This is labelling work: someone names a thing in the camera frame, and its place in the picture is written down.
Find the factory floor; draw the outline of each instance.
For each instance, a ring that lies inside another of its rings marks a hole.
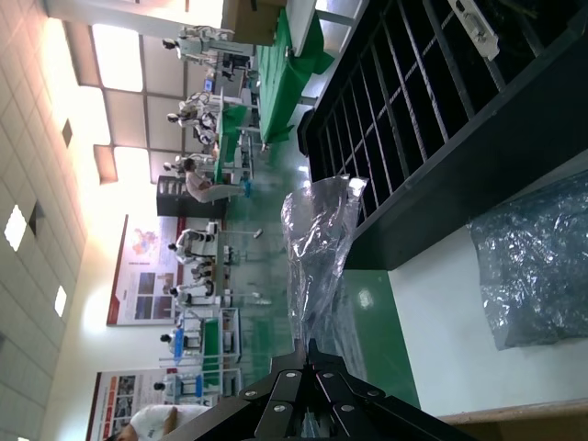
[[[304,108],[299,106],[299,111],[298,117]],[[231,287],[235,294],[256,292],[262,299],[271,300],[271,305],[264,305],[258,304],[254,297],[236,298],[236,306],[242,308],[243,359],[240,366],[245,384],[267,374],[271,356],[292,351],[287,255],[280,211],[284,197],[309,180],[306,166],[307,159],[300,153],[293,131],[288,142],[272,146],[268,153],[255,155],[252,197],[234,198],[228,209],[228,230],[264,230],[258,239],[253,235],[226,235],[225,241],[239,259],[232,267]],[[345,301],[333,316],[334,335],[325,335],[319,345],[325,352],[344,356],[354,375],[417,405],[413,374],[388,273],[345,271],[344,279],[345,292],[340,295]]]

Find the poster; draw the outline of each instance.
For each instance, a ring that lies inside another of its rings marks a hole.
[[[196,218],[133,218],[127,216],[108,309],[108,325],[173,324],[170,288],[189,272],[167,248],[185,228],[204,230],[208,221]],[[213,242],[198,244],[198,254],[215,255]]]
[[[143,407],[163,404],[164,395],[153,384],[173,370],[98,372],[86,441],[103,441],[120,432]]]

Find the equipment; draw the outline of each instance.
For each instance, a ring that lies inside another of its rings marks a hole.
[[[472,441],[473,438],[382,390],[351,376],[339,356],[323,354],[314,339],[308,354],[272,358],[271,372],[222,399],[214,408],[177,428],[163,441],[301,440],[302,423],[318,435],[347,440]]]

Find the black shelf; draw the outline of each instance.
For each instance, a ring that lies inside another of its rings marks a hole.
[[[369,2],[299,127],[313,181],[370,180],[347,267],[393,269],[588,147],[587,6],[538,3],[478,2],[490,62],[445,0]]]

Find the plastic bag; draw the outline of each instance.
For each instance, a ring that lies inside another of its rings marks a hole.
[[[323,179],[287,195],[281,212],[292,337],[306,345],[315,338],[321,351],[341,356],[348,339],[344,341],[337,329],[350,311],[341,295],[342,274],[366,183],[349,176]],[[346,357],[345,362],[353,359]]]
[[[468,225],[499,350],[588,337],[588,172]]]

